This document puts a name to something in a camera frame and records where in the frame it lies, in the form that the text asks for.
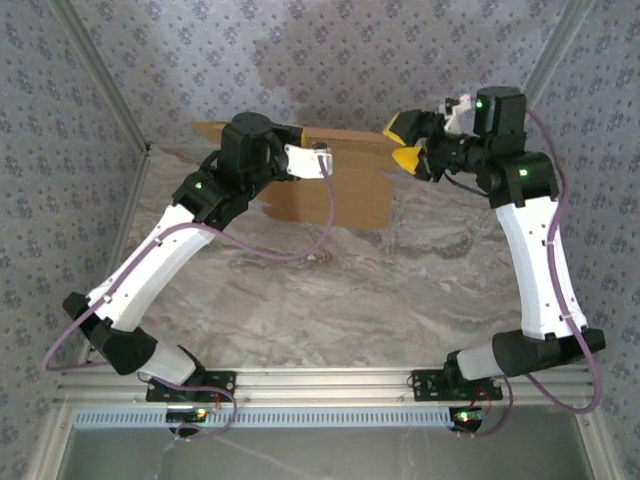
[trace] wire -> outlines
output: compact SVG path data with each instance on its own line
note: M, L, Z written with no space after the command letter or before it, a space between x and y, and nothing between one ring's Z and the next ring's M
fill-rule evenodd
M486 415L489 415L489 412L491 411L491 397L489 396L489 392L487 391L487 389L483 387L478 387L476 389L476 396L466 409L471 410L473 408L473 406L478 402L481 393L484 395L484 399L489 402L489 406L487 407L487 411L485 412Z
M476 437L482 438L482 437L488 437L489 435L493 435L504 428L504 426L507 424L507 422L511 418L511 415L513 414L514 397L513 397L513 387L511 386L511 382L509 382L509 379L507 377L502 377L502 380L504 381L504 384L507 386L507 390L509 391L509 403L507 404L507 408L505 409L504 414L502 415L502 418L500 419L500 421L496 423L492 428L487 430L486 432L480 432L480 433L474 433L474 432L471 432L470 430L467 430L464 427L456 425L455 428L459 433L464 433L471 438L476 438Z
M238 240L227 233L221 232L207 225L202 225L199 223L181 223L179 225L174 225L173 227L166 229L160 235L158 235L157 237L158 241L150 242L145 248L143 248L140 251L140 253L131 260L129 265L127 265L127 267L122 271L122 273L118 275L118 278L116 278L113 281L109 289L100 298L98 298L96 302L93 305L91 305L82 315L80 315L71 325L69 325L64 332L62 332L62 335L60 335L60 337L53 343L51 348L47 351L44 358L42 359L42 363L41 363L42 370L49 371L49 372L66 372L66 371L72 371L72 370L81 370L86 368L94 368L94 367L109 365L106 362L100 362L100 363L92 363L92 364L50 367L49 363L51 362L51 359L55 356L55 354L58 352L60 347L64 344L64 342L68 340L68 338L80 327L80 325L82 325L83 322L85 322L93 313L96 312L96 310L98 310L102 305L104 305L105 298L112 296L118 290L118 288L120 288L122 283L127 279L127 277L131 274L131 272L145 259L145 257L149 255L149 253L154 248L162 246L162 242L166 240L168 236L172 235L175 232L185 230L185 229L191 229L191 228L197 229L197 230L204 230L206 232L213 233L218 237L224 238L225 240L236 245L239 248L242 248L256 255L260 255L262 257L270 258L273 260L285 260L285 261L297 260L299 258L306 258L309 254L316 251L318 247L320 247L320 245L322 245L327 239L327 237L329 236L331 226L333 225L333 219L335 217L335 207L336 207L335 192L333 190L333 185L331 183L331 177L327 171L327 168L324 162L321 159L319 159L318 163L320 164L322 177L324 178L324 181L327 184L327 190L329 191L329 217L327 218L327 223L325 224L322 234L320 235L320 237L318 237L318 239L314 242L313 245L311 245L309 248L307 248L306 250L300 253L277 254L277 253L268 252L266 250L261 250L259 248L252 247L251 245L248 245L243 241Z
M454 180L453 178L451 178L449 176L449 174L447 172L444 172L444 178L446 178L451 185L454 185L454 186L456 186L458 188L461 188L462 190L464 190L466 192L473 193L474 195L478 195L478 196L483 197L483 198L489 198L488 194L486 194L484 192L481 192L480 190L476 190L475 188L469 187L469 186L467 186L467 185L465 185L463 183L460 183L457 180Z
M542 119L535 113L532 109L528 108L527 113L531 117L531 119L536 123L538 128L540 129L540 133L542 137L549 145L549 150L551 150L551 161L553 162L556 170L558 171L558 175L560 177L560 186L562 189L562 193L560 194L560 201L558 203L558 208L556 209L555 214L553 215L553 220L551 221L551 225L549 227L549 233L547 234L547 263L549 264L549 273L551 274L551 284L553 286L553 291L558 299L558 305L560 306L560 311L562 312L563 318L567 322L571 333L576 337L578 345L582 350L583 355L587 360L587 365L589 367L589 372L593 378L593 398L591 399L591 403L589 403L586 407L576 408L572 405L567 405L566 403L561 402L556 398L551 392L549 392L533 375L527 374L527 378L533 383L540 392L547 397L554 405L564 408L575 414L585 414L593 412L600 401L602 400L602 379L600 377L600 369L598 368L598 364L596 360L589 350L589 345L585 341L580 329L574 322L571 312L569 311L569 307L567 305L567 301L564 298L564 293L562 292L562 286L560 285L560 279L558 276L558 269L556 266L556 256L555 256L555 245L554 240L556 233L558 232L558 227L560 226L560 222L562 217L564 216L564 212L567 208L567 204L569 202L569 192L570 186L569 181L567 179L567 175L562 167L562 162L560 160L560 155L558 154L558 149L556 148L555 142L553 141L553 137L549 133L546 125L542 121Z

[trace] robotic arm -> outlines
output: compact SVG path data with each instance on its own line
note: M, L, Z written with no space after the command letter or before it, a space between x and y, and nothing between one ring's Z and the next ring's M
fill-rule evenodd
M63 307L120 375L135 372L176 385L200 386L202 365L182 347L158 342L140 328L158 293L198 250L248 209L273 181L331 175L326 145L302 148L302 128L276 125L256 113L233 118L222 130L220 150L187 176L160 221L131 256L87 295L72 293Z
M458 133L458 115L475 107L474 136ZM558 206L551 159L525 151L526 98L513 87L447 99L440 112L396 115L384 134L403 145L393 157L419 180L438 182L445 171L476 175L505 231L522 303L521 329L496 334L485 345L452 352L444 365L448 388L493 376L517 376L578 359L582 351L567 324L559 294L592 352L605 346L601 330L589 328L571 285L559 231L553 238L560 292L547 265L547 241Z

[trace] gray marble tabletop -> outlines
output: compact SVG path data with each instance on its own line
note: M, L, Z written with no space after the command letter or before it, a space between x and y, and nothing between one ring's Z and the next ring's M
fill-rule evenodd
M152 149L126 254L206 148L180 156ZM452 350L517 328L511 257L486 201L446 182L391 178L385 230L335 228L316 254L288 263L214 240L160 293L143 328L221 368L435 366ZM227 232L297 252L321 230L273 220L252 205Z

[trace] cardboard flap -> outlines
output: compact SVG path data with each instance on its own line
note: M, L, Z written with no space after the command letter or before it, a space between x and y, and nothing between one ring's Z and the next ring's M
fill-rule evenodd
M205 138L220 143L225 122L195 122ZM309 144L326 142L333 151L331 177L336 196L334 225L380 230L389 223L393 183L383 172L397 172L391 156L396 145L382 134L306 128ZM264 212L278 220L324 224L329 195L323 180L274 182L258 197Z

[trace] wall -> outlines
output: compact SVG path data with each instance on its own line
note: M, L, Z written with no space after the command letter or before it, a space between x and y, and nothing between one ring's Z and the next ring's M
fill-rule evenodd
M521 85L564 0L75 1L147 140L239 110L380 131L482 84Z
M582 308L605 330L602 407L629 478L640 478L640 5L598 2L537 107L573 193L564 222Z
M102 279L139 158L43 4L0 4L2 479L25 474L56 384L40 361L69 322L61 301Z

